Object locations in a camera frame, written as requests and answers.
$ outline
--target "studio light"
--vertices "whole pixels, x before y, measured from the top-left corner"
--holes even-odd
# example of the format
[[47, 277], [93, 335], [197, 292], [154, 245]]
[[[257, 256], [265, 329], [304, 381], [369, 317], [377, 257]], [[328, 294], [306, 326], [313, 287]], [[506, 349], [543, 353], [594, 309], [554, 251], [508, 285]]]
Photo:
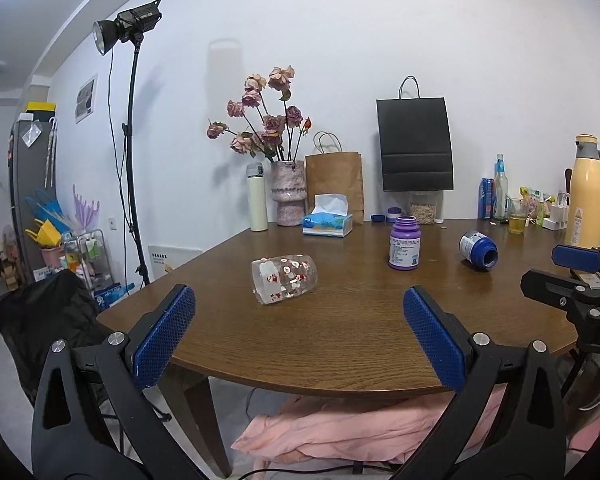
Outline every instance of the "studio light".
[[160, 5], [160, 0], [155, 0], [150, 4], [136, 7], [135, 9], [124, 10], [123, 12], [120, 12], [113, 21], [103, 20], [93, 24], [93, 39], [96, 42], [98, 51], [103, 56], [111, 50], [118, 41], [120, 41], [120, 43], [131, 41], [136, 48], [134, 52], [134, 62], [131, 68], [131, 85], [129, 87], [129, 104], [126, 115], [126, 124], [122, 125], [122, 131], [125, 134], [126, 188], [128, 190], [129, 213], [131, 216], [129, 230], [136, 243], [136, 250], [138, 250], [139, 265], [136, 271], [142, 276], [142, 282], [145, 285], [149, 285], [149, 272], [144, 260], [144, 252], [142, 251], [142, 243], [140, 241], [140, 229], [138, 227], [136, 191], [134, 189], [133, 152], [131, 150], [131, 139], [133, 136], [131, 122], [134, 109], [134, 87], [136, 85], [136, 68], [138, 67], [140, 45], [142, 44], [142, 40], [144, 40], [144, 33], [152, 30], [162, 17], [162, 14], [158, 10], [158, 5]]
[[104, 56], [118, 40], [120, 43], [134, 40], [138, 34], [152, 30], [160, 21], [160, 0], [135, 9], [120, 12], [115, 20], [102, 20], [93, 24], [93, 39], [98, 51]]

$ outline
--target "soda can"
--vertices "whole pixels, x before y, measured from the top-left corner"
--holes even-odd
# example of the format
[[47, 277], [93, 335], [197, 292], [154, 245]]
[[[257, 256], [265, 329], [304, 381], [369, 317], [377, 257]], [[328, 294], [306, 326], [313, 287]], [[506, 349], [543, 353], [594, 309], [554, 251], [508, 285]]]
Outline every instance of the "soda can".
[[480, 181], [478, 192], [478, 218], [490, 220], [493, 218], [494, 180], [484, 178]]

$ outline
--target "pink basket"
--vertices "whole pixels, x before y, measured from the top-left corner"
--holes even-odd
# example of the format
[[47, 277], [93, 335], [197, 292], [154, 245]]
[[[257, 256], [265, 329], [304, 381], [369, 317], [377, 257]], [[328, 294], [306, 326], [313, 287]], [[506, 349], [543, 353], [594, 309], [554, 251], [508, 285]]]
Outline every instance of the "pink basket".
[[42, 259], [45, 261], [47, 267], [53, 267], [54, 269], [59, 269], [60, 266], [60, 256], [62, 256], [62, 247], [53, 247], [51, 249], [40, 249], [42, 253]]

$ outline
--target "pink cloth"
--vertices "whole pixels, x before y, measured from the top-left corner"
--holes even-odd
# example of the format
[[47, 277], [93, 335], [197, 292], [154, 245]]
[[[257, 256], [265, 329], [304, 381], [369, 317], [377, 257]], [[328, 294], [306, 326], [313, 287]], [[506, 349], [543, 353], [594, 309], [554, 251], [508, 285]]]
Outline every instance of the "pink cloth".
[[[467, 449], [486, 437], [504, 389], [503, 385], [493, 389]], [[256, 457], [255, 468], [311, 458], [402, 463], [453, 396], [445, 392], [399, 402], [293, 397], [279, 415], [255, 417], [232, 448]]]
[[587, 452], [600, 434], [600, 416], [595, 420], [592, 420], [578, 433], [573, 435], [571, 442], [569, 443], [569, 449], [576, 452]]

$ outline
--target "metal screw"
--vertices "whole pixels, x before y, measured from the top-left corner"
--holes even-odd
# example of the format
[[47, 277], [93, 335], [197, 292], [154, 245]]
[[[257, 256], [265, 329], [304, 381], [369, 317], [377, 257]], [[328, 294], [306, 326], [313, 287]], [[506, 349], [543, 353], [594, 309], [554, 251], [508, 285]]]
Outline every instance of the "metal screw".
[[544, 342], [540, 341], [539, 339], [536, 339], [534, 341], [534, 350], [536, 352], [546, 352], [546, 345], [544, 344]]
[[488, 335], [478, 332], [474, 334], [474, 342], [478, 346], [487, 346], [491, 342], [491, 339], [489, 339]]
[[107, 339], [107, 341], [109, 341], [110, 345], [119, 345], [124, 340], [125, 340], [125, 335], [122, 332], [114, 332], [113, 334], [111, 334], [109, 336], [109, 339]]
[[63, 348], [64, 348], [64, 341], [62, 341], [61, 339], [59, 339], [58, 341], [54, 341], [51, 344], [52, 352], [55, 352], [55, 353], [61, 352]]

